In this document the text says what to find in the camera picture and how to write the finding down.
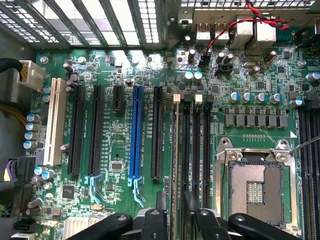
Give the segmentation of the thin metal locking lever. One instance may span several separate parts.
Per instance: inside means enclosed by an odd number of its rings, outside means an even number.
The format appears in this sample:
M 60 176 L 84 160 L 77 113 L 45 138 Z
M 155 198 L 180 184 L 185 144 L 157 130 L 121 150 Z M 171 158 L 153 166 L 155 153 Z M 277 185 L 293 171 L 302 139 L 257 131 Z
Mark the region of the thin metal locking lever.
M 224 217 L 224 205 L 225 205 L 225 182 L 228 171 L 229 153 L 225 151 L 225 158 L 223 163 L 222 180 L 221 180 L 221 201 L 220 201 L 220 214 Z
M 310 140 L 308 140 L 308 141 L 306 141 L 306 142 L 304 142 L 304 143 L 302 143 L 302 144 L 300 144 L 300 145 L 298 145 L 298 146 L 296 146 L 294 148 L 292 148 L 289 152 L 293 153 L 293 152 L 295 152 L 297 150 L 300 150 L 300 149 L 306 147 L 307 145 L 310 145 L 310 144 L 312 144 L 312 143 L 314 143 L 314 142 L 316 142 L 318 140 L 320 140 L 320 135 L 317 136 L 317 137 L 314 137 L 314 138 L 312 138 L 312 139 L 310 139 Z

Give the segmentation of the CPU socket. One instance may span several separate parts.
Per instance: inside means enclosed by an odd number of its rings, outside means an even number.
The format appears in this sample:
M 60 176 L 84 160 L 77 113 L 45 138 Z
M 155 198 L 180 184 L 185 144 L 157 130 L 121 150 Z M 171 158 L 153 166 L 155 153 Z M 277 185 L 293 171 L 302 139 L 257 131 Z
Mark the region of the CPU socket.
M 215 209 L 221 216 L 221 180 L 225 151 L 229 153 L 224 215 L 242 213 L 291 234 L 298 234 L 296 160 L 286 139 L 273 148 L 235 147 L 224 137 L 214 160 Z

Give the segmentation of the silver finned heatsink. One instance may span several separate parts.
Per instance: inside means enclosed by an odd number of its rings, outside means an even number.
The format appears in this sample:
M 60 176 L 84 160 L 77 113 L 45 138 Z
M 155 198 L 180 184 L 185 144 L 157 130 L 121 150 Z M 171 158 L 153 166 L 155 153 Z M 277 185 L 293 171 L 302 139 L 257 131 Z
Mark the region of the silver finned heatsink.
M 77 217 L 70 216 L 64 221 L 63 240 L 72 237 L 73 235 L 83 231 L 84 229 L 98 223 L 103 220 L 104 217 L 89 216 L 89 217 Z

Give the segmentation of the long black expansion slot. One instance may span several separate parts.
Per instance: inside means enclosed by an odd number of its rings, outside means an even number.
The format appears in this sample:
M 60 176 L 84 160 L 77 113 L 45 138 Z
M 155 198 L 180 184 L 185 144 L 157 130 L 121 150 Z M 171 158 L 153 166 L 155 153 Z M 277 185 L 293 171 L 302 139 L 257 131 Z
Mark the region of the long black expansion slot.
M 163 87 L 153 88 L 153 123 L 152 123 L 152 152 L 151 172 L 153 180 L 161 178 L 162 137 L 163 137 Z
M 67 173 L 77 176 L 81 168 L 81 154 L 85 115 L 86 93 L 82 85 L 76 85 L 74 88 L 74 102 L 72 108 L 72 120 L 70 129 L 70 143 L 68 151 L 68 170 Z

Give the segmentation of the green motherboard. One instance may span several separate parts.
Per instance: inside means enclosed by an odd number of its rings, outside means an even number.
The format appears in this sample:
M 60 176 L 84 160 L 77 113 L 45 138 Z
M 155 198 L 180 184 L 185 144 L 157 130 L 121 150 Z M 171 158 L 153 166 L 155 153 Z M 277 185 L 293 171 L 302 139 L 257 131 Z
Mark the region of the green motherboard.
M 157 193 L 166 193 L 168 238 L 173 240 L 174 204 L 174 125 L 173 95 L 180 94 L 179 152 L 178 152 L 178 228 L 181 240 L 181 163 L 184 94 L 192 96 L 190 107 L 190 144 L 188 192 L 193 193 L 193 111 L 194 95 L 202 94 L 200 122 L 200 208 L 203 207 L 203 151 L 204 106 L 206 96 L 213 95 L 210 112 L 210 196 L 208 209 L 216 210 L 214 166 L 217 149 L 222 138 L 229 138 L 236 148 L 274 148 L 280 139 L 293 149 L 300 145 L 298 108 L 304 110 L 306 141 L 310 138 L 308 93 L 316 92 L 320 99 L 320 48 L 297 48 L 289 44 L 276 44 L 267 52 L 272 58 L 246 55 L 243 50 L 218 49 L 210 64 L 200 67 L 197 54 L 188 61 L 188 50 L 177 47 L 173 51 L 144 53 L 142 51 L 46 52 L 37 57 L 44 68 L 44 90 L 32 97 L 31 114 L 27 117 L 27 154 L 34 157 L 33 200 L 34 209 L 25 215 L 34 218 L 34 240 L 63 240 L 64 221 L 69 217 L 108 217 L 123 212 L 137 217 L 142 209 L 154 208 Z M 53 78 L 65 80 L 67 93 L 61 164 L 44 164 L 45 141 Z M 85 108 L 82 135 L 80 172 L 68 174 L 68 155 L 74 104 L 74 88 L 85 90 Z M 94 86 L 104 87 L 104 111 L 101 141 L 101 180 L 95 194 L 101 201 L 91 200 L 88 174 L 89 146 L 93 118 Z M 123 112 L 115 112 L 113 87 L 124 89 Z M 143 115 L 141 133 L 139 186 L 144 198 L 141 207 L 128 186 L 133 87 L 143 87 Z M 154 87 L 163 88 L 163 130 L 160 179 L 151 178 L 153 95 Z M 312 194 L 311 144 L 305 146 L 308 166 L 309 240 L 315 239 L 315 218 Z M 300 149 L 293 152 L 296 164 L 298 207 L 298 234 L 304 239 L 304 212 Z

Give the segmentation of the black expansion slot blue latch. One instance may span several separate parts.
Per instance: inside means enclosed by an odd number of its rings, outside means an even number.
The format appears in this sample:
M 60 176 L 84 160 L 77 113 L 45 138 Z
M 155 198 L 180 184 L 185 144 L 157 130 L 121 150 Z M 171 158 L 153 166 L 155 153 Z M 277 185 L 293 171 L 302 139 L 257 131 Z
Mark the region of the black expansion slot blue latch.
M 89 143 L 89 156 L 86 180 L 89 184 L 91 200 L 100 204 L 101 200 L 96 196 L 97 183 L 101 180 L 101 148 L 104 120 L 105 89 L 102 85 L 93 87 L 92 125 Z

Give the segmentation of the short black expansion slot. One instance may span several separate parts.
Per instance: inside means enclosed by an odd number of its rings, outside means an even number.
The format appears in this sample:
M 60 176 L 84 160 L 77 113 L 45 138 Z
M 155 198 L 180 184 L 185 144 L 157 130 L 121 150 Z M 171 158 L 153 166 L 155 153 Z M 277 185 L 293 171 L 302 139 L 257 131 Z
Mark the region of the short black expansion slot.
M 122 85 L 113 86 L 112 110 L 122 113 L 124 111 L 124 88 Z

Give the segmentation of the white expansion slot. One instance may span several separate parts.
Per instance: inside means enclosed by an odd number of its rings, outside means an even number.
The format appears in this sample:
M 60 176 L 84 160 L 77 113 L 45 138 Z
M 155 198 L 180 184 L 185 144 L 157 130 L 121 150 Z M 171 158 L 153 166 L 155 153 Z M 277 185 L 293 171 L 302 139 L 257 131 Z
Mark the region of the white expansion slot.
M 53 78 L 51 80 L 43 159 L 43 163 L 47 166 L 60 165 L 62 161 L 60 146 L 63 144 L 67 103 L 65 87 L 66 81 L 64 79 Z

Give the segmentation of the white power connector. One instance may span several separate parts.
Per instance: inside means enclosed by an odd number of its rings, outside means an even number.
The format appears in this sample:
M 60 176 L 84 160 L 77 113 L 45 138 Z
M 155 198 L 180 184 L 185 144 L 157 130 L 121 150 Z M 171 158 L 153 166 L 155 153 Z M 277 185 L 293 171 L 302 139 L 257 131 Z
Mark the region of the white power connector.
M 44 87 L 45 70 L 31 60 L 20 60 L 22 70 L 18 71 L 16 82 L 37 92 Z

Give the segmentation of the open metal PC case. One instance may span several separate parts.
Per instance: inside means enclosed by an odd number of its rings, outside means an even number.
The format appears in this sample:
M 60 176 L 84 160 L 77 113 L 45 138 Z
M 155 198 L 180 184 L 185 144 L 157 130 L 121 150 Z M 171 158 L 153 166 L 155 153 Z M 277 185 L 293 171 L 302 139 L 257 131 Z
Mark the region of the open metal PC case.
M 320 18 L 320 0 L 0 0 L 0 38 L 34 49 L 162 50 L 273 43 Z

